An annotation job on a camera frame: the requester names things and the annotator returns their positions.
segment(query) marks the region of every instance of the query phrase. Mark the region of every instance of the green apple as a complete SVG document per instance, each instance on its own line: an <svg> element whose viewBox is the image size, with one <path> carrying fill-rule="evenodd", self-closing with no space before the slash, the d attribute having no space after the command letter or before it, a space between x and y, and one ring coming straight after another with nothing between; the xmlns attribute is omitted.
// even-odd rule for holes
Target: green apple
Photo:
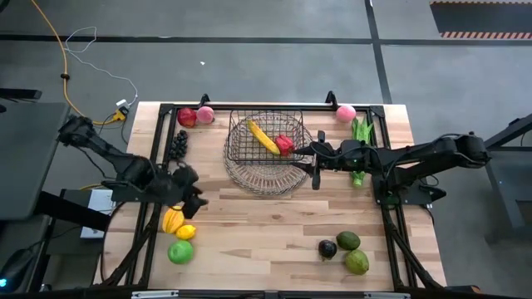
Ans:
<svg viewBox="0 0 532 299"><path fill-rule="evenodd" d="M194 249L189 241L179 240L168 248L168 258L175 264L189 262L194 256Z"/></svg>

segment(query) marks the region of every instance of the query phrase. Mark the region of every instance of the wooden table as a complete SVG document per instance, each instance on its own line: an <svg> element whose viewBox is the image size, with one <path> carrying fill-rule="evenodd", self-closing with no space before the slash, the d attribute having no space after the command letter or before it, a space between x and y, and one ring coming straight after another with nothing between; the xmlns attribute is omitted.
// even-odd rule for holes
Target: wooden table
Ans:
<svg viewBox="0 0 532 299"><path fill-rule="evenodd" d="M128 152L150 156L159 105L160 102L139 103ZM385 112L392 148L412 145L406 107L385 105ZM304 112L304 124L314 139L318 129L325 130L333 147L351 137L349 125L338 124L332 112ZM188 221L198 228L191 241L195 257L189 264L174 265L168 260L167 249L176 237L160 230L150 288L392 290L382 215L374 204L370 179L365 180L362 188L355 189L347 173L328 171L322 172L319 191L313 191L311 180L307 179L299 189L283 196L252 194L239 188L226 174L222 149L228 128L229 112L217 111L213 124L188 130L186 161L198 172L196 185L204 190L203 197L210 202L194 220ZM160 157L166 130L162 136ZM138 203L125 204L111 223L105 245L106 275L118 266L131 246L138 209ZM413 252L431 275L445 285L431 218L419 207L404 209ZM343 230L355 232L362 240L360 248L370 261L370 270L364 276L351 275L343 266L344 251L330 262L322 262L318 256L319 241L333 240ZM140 276L144 256L143 251L135 279ZM401 278L406 283L402 254L398 254L398 259Z"/></svg>

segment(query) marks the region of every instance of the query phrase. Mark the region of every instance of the red bell pepper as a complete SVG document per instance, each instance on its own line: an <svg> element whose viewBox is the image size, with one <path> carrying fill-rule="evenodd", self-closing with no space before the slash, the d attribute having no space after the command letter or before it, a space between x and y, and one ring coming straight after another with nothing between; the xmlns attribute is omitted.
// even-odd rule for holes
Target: red bell pepper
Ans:
<svg viewBox="0 0 532 299"><path fill-rule="evenodd" d="M275 138L275 144L279 148L282 156L288 156L293 152L293 141L285 135Z"/></svg>

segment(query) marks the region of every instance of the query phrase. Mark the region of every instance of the concrete floor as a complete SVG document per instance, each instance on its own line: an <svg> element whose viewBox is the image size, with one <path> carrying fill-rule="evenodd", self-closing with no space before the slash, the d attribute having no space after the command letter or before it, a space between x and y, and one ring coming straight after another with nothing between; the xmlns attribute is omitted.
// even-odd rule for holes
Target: concrete floor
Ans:
<svg viewBox="0 0 532 299"><path fill-rule="evenodd" d="M97 26L101 35L179 37L368 38L363 0L41 0L60 34ZM438 39L428 0L373 0L381 38ZM25 22L18 22L24 17ZM49 34L29 1L12 2L0 33ZM407 105L416 142L447 132L488 138L530 113L529 47L382 47L394 104ZM288 44L100 43L83 59L131 78L140 100L321 102L334 90L341 102L382 103L371 46ZM124 81L69 58L70 95L94 119L131 99ZM62 57L55 42L0 42L0 86L36 88L42 101L63 101ZM129 134L131 123L126 126ZM126 146L119 130L103 137ZM532 144L532 138L525 138ZM96 158L107 172L110 165ZM490 247L497 202L483 169L438 175L448 196L435 204L436 235L449 285L532 297L530 245ZM45 190L77 189L100 180L74 149L60 147Z"/></svg>

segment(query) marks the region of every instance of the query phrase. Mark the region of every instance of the metal wire basket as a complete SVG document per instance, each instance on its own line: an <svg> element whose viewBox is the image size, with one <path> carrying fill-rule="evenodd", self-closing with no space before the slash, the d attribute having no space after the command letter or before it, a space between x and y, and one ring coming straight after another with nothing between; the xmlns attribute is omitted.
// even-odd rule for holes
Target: metal wire basket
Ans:
<svg viewBox="0 0 532 299"><path fill-rule="evenodd" d="M232 110L227 137L227 158L246 164L289 164L303 156L272 154L248 129L248 120L254 121L271 139L285 135L293 141L295 149L305 146L303 113L300 110Z"/></svg>

